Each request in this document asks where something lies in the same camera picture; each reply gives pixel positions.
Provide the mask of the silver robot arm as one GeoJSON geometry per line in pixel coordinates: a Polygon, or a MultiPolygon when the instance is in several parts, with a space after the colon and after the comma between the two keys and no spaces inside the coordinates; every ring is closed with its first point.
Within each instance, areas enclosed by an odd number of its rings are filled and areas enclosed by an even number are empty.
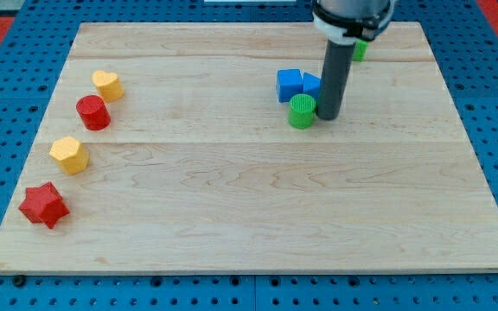
{"type": "Polygon", "coordinates": [[[396,0],[314,0],[314,26],[329,41],[352,45],[373,41],[392,20],[396,0]]]}

